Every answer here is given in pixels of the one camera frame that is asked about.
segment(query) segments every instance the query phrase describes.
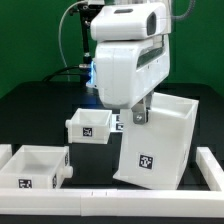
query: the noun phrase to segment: white box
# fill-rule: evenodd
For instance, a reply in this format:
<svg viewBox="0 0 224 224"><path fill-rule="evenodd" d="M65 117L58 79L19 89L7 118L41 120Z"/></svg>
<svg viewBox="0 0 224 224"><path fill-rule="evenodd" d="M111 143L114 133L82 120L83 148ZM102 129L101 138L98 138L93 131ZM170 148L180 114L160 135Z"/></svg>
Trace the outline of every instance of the white box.
<svg viewBox="0 0 224 224"><path fill-rule="evenodd" d="M0 145L0 170L12 157L11 145Z"/></svg>
<svg viewBox="0 0 224 224"><path fill-rule="evenodd" d="M114 178L150 189L176 189L186 168L197 107L196 100L154 93L144 125L133 123L131 110L121 110L124 130Z"/></svg>
<svg viewBox="0 0 224 224"><path fill-rule="evenodd" d="M68 128L68 142L107 144L111 117L111 110L79 108L65 124Z"/></svg>
<svg viewBox="0 0 224 224"><path fill-rule="evenodd" d="M0 171L0 188L60 188L72 173L68 147L22 146Z"/></svg>

